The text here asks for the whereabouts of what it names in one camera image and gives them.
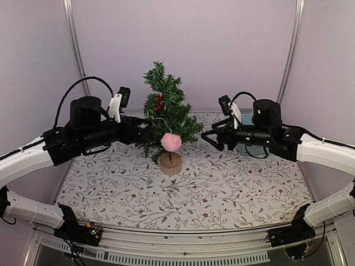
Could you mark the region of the small red berry sprig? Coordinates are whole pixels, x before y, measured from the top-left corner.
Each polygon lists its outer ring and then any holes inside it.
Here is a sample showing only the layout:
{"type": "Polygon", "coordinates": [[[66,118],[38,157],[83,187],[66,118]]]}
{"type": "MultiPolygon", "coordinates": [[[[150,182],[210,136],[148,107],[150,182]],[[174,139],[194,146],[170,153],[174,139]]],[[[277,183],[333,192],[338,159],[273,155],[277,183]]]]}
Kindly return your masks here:
{"type": "Polygon", "coordinates": [[[161,94],[157,94],[156,96],[156,107],[154,109],[155,112],[160,112],[163,106],[163,96],[161,94]]]}

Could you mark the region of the small green christmas tree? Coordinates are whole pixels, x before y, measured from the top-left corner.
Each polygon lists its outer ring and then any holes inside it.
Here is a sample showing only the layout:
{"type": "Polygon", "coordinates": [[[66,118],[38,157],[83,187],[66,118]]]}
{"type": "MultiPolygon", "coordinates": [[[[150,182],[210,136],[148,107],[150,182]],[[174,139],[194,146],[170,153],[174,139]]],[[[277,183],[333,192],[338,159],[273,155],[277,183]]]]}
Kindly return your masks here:
{"type": "Polygon", "coordinates": [[[152,126],[136,147],[142,149],[146,158],[153,163],[159,162],[160,156],[167,152],[161,145],[166,133],[177,134],[183,144],[193,144],[202,133],[203,124],[191,114],[191,105],[184,103],[186,96],[181,89],[182,78],[166,73],[163,62],[153,62],[153,68],[144,73],[144,84],[149,86],[151,93],[147,95],[143,113],[152,126]],[[160,112],[155,112],[156,96],[163,96],[160,112]]]}

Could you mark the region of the pink pompom ornament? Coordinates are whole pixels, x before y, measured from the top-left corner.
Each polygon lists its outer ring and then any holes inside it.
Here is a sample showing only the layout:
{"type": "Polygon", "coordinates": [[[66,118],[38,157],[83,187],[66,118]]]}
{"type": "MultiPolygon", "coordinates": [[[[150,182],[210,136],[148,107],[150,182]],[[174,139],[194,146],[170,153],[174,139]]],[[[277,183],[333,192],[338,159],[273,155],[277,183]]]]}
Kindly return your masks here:
{"type": "Polygon", "coordinates": [[[161,139],[162,147],[168,152],[178,150],[182,145],[182,139],[177,134],[166,133],[161,139]]]}

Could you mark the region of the wooden tree stump base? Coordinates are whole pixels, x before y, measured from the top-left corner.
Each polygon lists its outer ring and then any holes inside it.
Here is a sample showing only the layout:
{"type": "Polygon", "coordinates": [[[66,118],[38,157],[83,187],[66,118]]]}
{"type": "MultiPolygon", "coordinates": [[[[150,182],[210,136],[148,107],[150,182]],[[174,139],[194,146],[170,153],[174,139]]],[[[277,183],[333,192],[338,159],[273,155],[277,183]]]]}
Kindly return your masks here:
{"type": "Polygon", "coordinates": [[[182,157],[176,152],[165,152],[159,158],[159,167],[165,175],[177,175],[182,170],[182,157]]]}

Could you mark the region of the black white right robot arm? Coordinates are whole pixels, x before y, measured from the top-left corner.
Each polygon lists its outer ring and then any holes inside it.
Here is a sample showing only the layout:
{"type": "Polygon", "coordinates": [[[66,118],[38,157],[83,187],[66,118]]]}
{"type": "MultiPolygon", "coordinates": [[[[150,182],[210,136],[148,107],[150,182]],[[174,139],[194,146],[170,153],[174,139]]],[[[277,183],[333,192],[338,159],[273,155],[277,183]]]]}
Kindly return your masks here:
{"type": "MultiPolygon", "coordinates": [[[[217,150],[233,150],[238,144],[261,146],[285,160],[315,163],[354,175],[354,146],[318,137],[300,126],[283,124],[279,103],[255,100],[250,125],[242,122],[239,108],[228,96],[219,98],[219,104],[227,118],[201,134],[217,150]]],[[[309,227],[352,210],[354,182],[318,202],[302,206],[288,227],[287,237],[298,242],[309,227]]]]}

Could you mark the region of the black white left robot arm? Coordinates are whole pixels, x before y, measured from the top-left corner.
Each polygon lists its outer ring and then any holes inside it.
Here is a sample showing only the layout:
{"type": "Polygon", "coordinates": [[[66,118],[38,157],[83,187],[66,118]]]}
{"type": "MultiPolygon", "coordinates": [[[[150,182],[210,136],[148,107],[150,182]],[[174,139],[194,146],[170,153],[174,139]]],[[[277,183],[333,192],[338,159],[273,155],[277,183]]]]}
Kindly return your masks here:
{"type": "Polygon", "coordinates": [[[81,155],[89,156],[110,149],[114,142],[130,145],[149,131],[151,122],[121,116],[127,101],[115,94],[104,110],[98,97],[85,96],[70,103],[70,119],[64,127],[55,126],[32,142],[1,156],[1,217],[20,218],[60,229],[71,241],[83,232],[72,209],[48,205],[22,197],[7,184],[31,172],[58,166],[81,155]]]}

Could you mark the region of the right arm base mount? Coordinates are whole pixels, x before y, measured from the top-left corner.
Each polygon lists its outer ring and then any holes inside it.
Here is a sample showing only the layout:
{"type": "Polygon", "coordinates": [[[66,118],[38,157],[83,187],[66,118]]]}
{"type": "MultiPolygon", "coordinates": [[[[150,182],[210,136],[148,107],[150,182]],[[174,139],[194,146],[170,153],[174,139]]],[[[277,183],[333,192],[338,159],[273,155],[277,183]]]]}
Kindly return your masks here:
{"type": "Polygon", "coordinates": [[[299,241],[305,241],[310,239],[309,244],[303,244],[300,247],[286,248],[286,254],[294,261],[304,260],[314,255],[321,247],[324,241],[326,233],[326,223],[323,221],[323,233],[322,238],[318,246],[311,253],[310,250],[314,247],[316,232],[313,226],[309,226],[304,220],[306,209],[311,204],[308,203],[302,206],[295,214],[291,224],[289,226],[280,227],[276,229],[270,229],[267,231],[265,242],[270,243],[271,247],[278,247],[285,244],[291,244],[299,241]]]}

